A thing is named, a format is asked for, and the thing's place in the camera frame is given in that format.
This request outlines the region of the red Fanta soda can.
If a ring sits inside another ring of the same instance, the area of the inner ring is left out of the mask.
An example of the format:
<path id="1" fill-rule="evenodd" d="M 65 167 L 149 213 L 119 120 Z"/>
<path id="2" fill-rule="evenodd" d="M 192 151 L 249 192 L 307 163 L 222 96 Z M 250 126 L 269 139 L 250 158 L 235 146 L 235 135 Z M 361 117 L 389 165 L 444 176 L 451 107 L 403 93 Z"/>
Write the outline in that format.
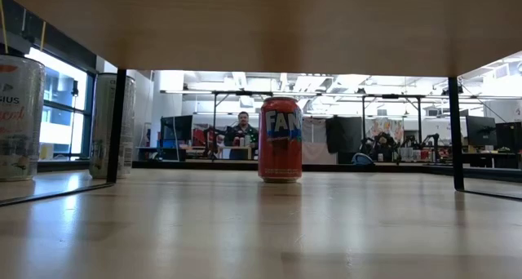
<path id="1" fill-rule="evenodd" d="M 303 116 L 297 100 L 267 98 L 259 113 L 258 176 L 266 183 L 296 183 L 302 176 Z"/>

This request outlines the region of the tall white Celsius can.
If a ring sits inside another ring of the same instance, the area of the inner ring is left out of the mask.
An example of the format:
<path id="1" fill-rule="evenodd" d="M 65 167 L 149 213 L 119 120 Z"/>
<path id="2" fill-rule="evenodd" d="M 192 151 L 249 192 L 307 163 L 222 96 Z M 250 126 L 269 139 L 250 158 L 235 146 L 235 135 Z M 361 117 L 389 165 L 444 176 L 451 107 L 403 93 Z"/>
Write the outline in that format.
<path id="1" fill-rule="evenodd" d="M 43 64 L 0 55 L 0 181 L 37 173 L 44 87 Z"/>
<path id="2" fill-rule="evenodd" d="M 100 73 L 95 81 L 89 167 L 90 174 L 94 179 L 105 179 L 107 177 L 116 84 L 117 75 L 115 73 Z M 135 79 L 127 76 L 117 165 L 117 177 L 119 179 L 126 178 L 131 174 L 134 152 L 134 123 Z"/>

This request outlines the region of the background small wooden shelf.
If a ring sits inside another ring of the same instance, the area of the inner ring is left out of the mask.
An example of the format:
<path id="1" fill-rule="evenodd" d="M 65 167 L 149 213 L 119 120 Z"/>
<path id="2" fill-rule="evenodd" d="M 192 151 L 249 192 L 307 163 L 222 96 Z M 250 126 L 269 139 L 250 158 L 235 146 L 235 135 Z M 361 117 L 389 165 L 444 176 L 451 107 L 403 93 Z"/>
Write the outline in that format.
<path id="1" fill-rule="evenodd" d="M 225 146 L 218 147 L 216 157 L 224 160 L 249 161 L 253 158 L 253 153 L 250 146 Z"/>

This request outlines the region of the wooden shelf with black legs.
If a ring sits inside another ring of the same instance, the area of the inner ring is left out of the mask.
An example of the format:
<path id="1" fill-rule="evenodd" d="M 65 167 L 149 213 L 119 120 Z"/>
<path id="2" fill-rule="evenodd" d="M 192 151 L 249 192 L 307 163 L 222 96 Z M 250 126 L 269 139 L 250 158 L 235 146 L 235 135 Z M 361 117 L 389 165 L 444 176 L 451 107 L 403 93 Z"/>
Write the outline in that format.
<path id="1" fill-rule="evenodd" d="M 433 76 L 461 192 L 458 76 L 522 51 L 522 0 L 14 1 L 116 66 L 111 167 L 130 69 Z"/>

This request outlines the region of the person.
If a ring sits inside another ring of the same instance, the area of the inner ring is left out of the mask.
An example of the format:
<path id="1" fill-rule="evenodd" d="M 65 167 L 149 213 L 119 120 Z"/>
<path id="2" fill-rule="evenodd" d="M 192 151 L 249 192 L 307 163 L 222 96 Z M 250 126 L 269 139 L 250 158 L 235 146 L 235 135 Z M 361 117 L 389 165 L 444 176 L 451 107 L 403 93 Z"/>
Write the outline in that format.
<path id="1" fill-rule="evenodd" d="M 259 132 L 250 124 L 249 114 L 242 111 L 237 116 L 237 124 L 229 126 L 226 130 L 225 144 L 227 146 L 235 145 L 235 138 L 239 141 L 244 139 L 244 146 L 250 147 L 250 156 L 246 149 L 231 148 L 229 152 L 230 160 L 253 160 L 256 149 L 258 148 Z"/>

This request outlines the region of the white hanging cloth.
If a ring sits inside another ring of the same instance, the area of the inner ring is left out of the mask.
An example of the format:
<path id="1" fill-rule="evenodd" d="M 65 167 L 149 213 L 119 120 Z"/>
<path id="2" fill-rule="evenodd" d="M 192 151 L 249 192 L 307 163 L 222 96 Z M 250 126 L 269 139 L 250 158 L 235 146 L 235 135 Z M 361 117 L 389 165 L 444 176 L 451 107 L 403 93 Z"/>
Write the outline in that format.
<path id="1" fill-rule="evenodd" d="M 305 117 L 302 126 L 303 164 L 336 165 L 337 154 L 327 146 L 325 119 Z"/>

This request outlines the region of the black hanging panel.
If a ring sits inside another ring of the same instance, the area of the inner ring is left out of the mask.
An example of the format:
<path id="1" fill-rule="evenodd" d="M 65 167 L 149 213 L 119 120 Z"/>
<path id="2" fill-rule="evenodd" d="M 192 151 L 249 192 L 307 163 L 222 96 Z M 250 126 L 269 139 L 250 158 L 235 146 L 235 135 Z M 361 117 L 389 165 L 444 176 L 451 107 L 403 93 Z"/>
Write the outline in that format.
<path id="1" fill-rule="evenodd" d="M 325 121 L 325 128 L 328 152 L 337 155 L 338 164 L 350 164 L 360 152 L 362 119 L 334 116 Z"/>

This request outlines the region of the black computer monitor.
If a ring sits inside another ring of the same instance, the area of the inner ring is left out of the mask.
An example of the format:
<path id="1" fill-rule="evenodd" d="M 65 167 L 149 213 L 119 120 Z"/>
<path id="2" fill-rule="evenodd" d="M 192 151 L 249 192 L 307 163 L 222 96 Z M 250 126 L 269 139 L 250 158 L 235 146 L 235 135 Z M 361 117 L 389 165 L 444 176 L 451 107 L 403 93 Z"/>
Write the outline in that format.
<path id="1" fill-rule="evenodd" d="M 192 115 L 162 117 L 160 120 L 161 148 L 177 148 L 192 140 Z"/>
<path id="2" fill-rule="evenodd" d="M 466 116 L 467 140 L 471 146 L 495 146 L 496 123 L 492 117 Z"/>
<path id="3" fill-rule="evenodd" d="M 496 124 L 498 148 L 508 148 L 513 153 L 522 150 L 522 122 Z"/>

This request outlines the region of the dark background desk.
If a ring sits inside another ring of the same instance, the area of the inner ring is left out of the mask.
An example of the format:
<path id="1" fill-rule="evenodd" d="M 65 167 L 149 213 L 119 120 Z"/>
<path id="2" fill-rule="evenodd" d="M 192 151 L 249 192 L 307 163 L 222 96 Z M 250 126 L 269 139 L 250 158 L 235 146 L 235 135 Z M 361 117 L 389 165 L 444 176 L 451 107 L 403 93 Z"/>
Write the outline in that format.
<path id="1" fill-rule="evenodd" d="M 140 162 L 185 162 L 186 151 L 181 148 L 138 147 L 137 160 Z"/>
<path id="2" fill-rule="evenodd" d="M 462 157 L 471 167 L 522 170 L 520 153 L 463 153 Z"/>

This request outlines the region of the black tripod stand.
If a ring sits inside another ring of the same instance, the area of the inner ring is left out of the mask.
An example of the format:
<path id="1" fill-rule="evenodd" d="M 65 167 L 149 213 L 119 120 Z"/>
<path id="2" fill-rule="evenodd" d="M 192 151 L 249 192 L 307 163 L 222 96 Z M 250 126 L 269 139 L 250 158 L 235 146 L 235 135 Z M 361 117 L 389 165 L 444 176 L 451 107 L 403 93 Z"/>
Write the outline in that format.
<path id="1" fill-rule="evenodd" d="M 73 89 L 71 91 L 73 102 L 72 102 L 72 120 L 71 120 L 71 134 L 70 134 L 70 145 L 69 145 L 69 158 L 72 156 L 73 151 L 73 142 L 74 142 L 74 126 L 75 126 L 75 116 L 76 116 L 76 104 L 77 104 L 77 98 L 79 94 L 78 90 L 78 81 L 73 81 Z"/>

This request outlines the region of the black metal gantry frame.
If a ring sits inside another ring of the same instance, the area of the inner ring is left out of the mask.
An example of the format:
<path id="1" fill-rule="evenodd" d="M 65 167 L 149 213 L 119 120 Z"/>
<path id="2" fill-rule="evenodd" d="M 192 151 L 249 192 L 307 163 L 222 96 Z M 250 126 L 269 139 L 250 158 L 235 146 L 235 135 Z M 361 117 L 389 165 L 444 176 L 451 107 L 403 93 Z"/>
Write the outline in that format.
<path id="1" fill-rule="evenodd" d="M 422 112 L 421 112 L 421 103 L 422 103 L 423 95 L 404 95 L 404 94 L 363 94 L 361 97 L 362 100 L 362 139 L 367 138 L 365 136 L 365 120 L 376 117 L 388 117 L 390 119 L 398 119 L 404 122 L 404 139 L 400 142 L 400 145 L 405 141 L 405 138 L 410 135 L 414 135 L 418 142 L 422 141 L 423 130 L 422 130 Z M 376 114 L 370 115 L 367 113 L 367 109 L 372 104 L 406 104 L 411 105 L 417 112 L 417 115 L 410 113 L 407 108 L 401 115 L 381 115 L 378 114 L 378 107 L 376 108 Z M 399 157 L 396 161 L 396 164 L 401 162 L 411 162 L 412 157 L 410 156 L 411 148 L 399 148 Z"/>
<path id="2" fill-rule="evenodd" d="M 215 129 L 216 128 L 216 112 L 217 112 L 217 107 L 218 107 L 218 95 L 224 95 L 224 98 L 226 98 L 227 96 L 231 95 L 231 94 L 234 94 L 234 95 L 241 95 L 241 96 L 246 96 L 247 98 L 251 97 L 252 95 L 269 95 L 269 96 L 272 96 L 273 93 L 272 92 L 253 92 L 253 91 L 234 91 L 234 92 L 221 92 L 221 91 L 214 91 L 213 92 L 215 98 L 214 98 L 214 110 L 213 110 L 213 127 Z M 228 126 L 226 126 L 224 128 L 224 132 L 226 134 L 226 130 L 227 130 Z M 238 138 L 235 138 L 235 145 L 234 146 L 244 146 L 244 139 L 241 138 L 240 141 Z"/>

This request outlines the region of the black aluminium table frame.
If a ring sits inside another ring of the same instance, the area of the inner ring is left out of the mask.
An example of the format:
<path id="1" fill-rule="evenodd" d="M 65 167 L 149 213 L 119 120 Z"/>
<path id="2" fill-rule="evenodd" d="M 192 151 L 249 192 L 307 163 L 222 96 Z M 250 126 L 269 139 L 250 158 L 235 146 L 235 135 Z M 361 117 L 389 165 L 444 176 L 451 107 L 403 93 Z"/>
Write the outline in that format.
<path id="1" fill-rule="evenodd" d="M 37 173 L 54 171 L 81 171 L 89 168 L 88 161 L 44 161 L 38 163 Z M 132 162 L 133 169 L 165 170 L 214 170 L 214 171 L 257 171 L 254 162 Z M 451 166 L 433 166 L 420 164 L 405 165 L 303 165 L 303 172 L 366 172 L 366 173 L 415 173 L 433 175 L 453 175 Z M 490 179 L 522 184 L 522 170 L 464 168 L 463 175 L 471 179 Z"/>

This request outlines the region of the colourful wall poster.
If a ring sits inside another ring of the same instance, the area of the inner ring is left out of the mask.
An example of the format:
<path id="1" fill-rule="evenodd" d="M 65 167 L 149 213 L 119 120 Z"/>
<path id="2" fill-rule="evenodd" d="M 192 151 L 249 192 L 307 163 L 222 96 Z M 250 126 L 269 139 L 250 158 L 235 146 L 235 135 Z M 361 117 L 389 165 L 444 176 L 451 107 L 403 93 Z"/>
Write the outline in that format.
<path id="1" fill-rule="evenodd" d="M 388 117 L 376 117 L 365 120 L 365 136 L 373 138 L 381 133 L 390 135 L 397 143 L 404 139 L 404 122 Z"/>

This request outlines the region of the large window with dark frame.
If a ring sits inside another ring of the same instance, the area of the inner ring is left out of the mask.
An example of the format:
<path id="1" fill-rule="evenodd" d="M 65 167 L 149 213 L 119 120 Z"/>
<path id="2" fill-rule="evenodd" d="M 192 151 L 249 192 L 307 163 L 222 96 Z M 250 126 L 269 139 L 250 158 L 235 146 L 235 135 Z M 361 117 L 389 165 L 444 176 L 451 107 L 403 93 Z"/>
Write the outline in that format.
<path id="1" fill-rule="evenodd" d="M 26 56 L 44 64 L 46 71 L 40 158 L 65 161 L 87 158 L 91 142 L 94 76 L 36 48 L 32 48 Z M 69 158 L 74 80 L 78 81 L 79 94 L 73 151 Z"/>

